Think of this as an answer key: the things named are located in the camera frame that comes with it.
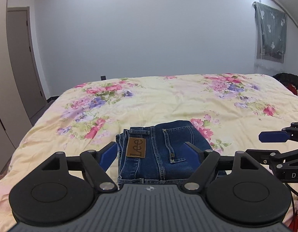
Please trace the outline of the blue denim jeans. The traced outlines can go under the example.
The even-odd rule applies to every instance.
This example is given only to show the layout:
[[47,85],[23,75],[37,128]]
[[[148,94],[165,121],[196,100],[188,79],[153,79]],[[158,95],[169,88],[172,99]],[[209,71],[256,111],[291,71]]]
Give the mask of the blue denim jeans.
[[182,184],[194,169],[184,157],[183,144],[210,150],[205,137],[187,120],[150,127],[130,127],[116,136],[119,186]]

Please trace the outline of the pile of clothes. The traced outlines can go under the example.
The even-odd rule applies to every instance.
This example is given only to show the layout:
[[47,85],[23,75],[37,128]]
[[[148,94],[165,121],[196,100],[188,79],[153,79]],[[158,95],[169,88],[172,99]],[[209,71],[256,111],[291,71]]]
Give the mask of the pile of clothes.
[[291,73],[277,73],[273,76],[294,95],[298,96],[298,76]]

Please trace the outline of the floral yellow bed quilt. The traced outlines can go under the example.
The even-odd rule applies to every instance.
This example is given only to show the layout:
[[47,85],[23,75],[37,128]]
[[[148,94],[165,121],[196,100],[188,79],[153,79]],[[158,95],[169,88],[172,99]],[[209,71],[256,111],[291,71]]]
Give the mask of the floral yellow bed quilt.
[[65,91],[27,132],[0,180],[0,231],[15,225],[9,193],[57,151],[100,150],[130,127],[188,120],[225,156],[238,150],[298,148],[261,143],[262,131],[298,122],[298,97],[262,74],[193,74],[88,82]]

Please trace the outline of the beige wardrobe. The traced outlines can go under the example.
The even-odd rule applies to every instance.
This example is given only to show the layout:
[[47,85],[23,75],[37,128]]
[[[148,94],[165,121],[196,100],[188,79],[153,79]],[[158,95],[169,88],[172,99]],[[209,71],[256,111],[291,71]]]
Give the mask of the beige wardrobe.
[[0,173],[32,124],[16,87],[7,42],[7,0],[0,0]]

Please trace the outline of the green patterned window curtain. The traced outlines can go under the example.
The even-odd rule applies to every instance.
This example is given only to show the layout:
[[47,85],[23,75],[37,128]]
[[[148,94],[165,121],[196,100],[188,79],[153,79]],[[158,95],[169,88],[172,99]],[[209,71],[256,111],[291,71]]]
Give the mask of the green patterned window curtain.
[[284,62],[286,52],[287,15],[265,4],[254,2],[258,59]]

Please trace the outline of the brown room door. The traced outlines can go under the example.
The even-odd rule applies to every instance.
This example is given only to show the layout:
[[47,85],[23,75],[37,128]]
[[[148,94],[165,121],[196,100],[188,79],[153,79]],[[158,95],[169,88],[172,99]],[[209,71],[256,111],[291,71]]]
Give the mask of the brown room door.
[[39,79],[31,35],[30,8],[8,8],[6,17],[10,61],[16,86],[31,122],[46,109],[47,100]]

